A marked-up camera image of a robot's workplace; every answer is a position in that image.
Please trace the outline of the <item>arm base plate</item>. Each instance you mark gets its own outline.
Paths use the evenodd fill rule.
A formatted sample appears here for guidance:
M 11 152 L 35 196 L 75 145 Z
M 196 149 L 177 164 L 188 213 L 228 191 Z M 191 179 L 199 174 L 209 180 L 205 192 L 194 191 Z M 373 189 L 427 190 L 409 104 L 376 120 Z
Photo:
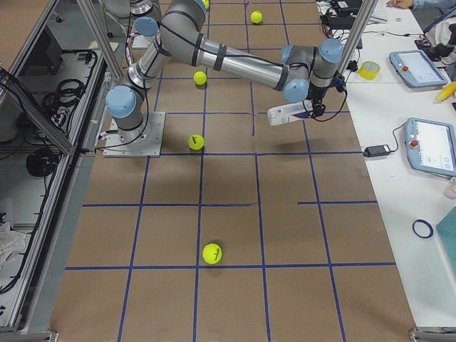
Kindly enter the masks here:
M 144 36 L 136 34 L 133 36 L 132 48 L 137 50 L 147 49 L 154 41 L 155 36 Z
M 118 128 L 114 119 L 111 120 L 105 157 L 159 157 L 162 147 L 162 136 L 165 126 L 165 112 L 143 113 L 142 125 L 133 131 Z

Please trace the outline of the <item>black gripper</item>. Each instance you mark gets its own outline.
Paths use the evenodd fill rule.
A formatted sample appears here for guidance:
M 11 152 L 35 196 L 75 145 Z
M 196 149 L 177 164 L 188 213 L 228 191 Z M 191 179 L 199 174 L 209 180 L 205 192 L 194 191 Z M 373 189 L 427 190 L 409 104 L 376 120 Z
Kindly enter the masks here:
M 327 87 L 318 87 L 317 85 L 310 85 L 307 99 L 311 101 L 311 117 L 318 118 L 322 116 L 326 110 L 323 104 L 323 98 L 327 92 Z

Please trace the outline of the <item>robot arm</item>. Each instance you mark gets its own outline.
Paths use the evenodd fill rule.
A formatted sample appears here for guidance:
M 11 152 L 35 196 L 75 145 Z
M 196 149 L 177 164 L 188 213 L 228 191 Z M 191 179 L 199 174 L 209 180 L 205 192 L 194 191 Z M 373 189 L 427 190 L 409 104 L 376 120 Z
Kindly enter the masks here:
M 323 115 L 327 90 L 340 84 L 334 78 L 343 45 L 336 39 L 327 38 L 319 46 L 287 45 L 281 50 L 280 62 L 275 63 L 209 40 L 202 33 L 207 15 L 203 1 L 172 1 L 166 12 L 161 12 L 158 1 L 131 1 L 130 13 L 145 22 L 152 43 L 105 98 L 108 112 L 127 142 L 143 136 L 148 119 L 142 104 L 152 81 L 171 58 L 281 92 L 287 103 L 268 110 L 271 126 Z

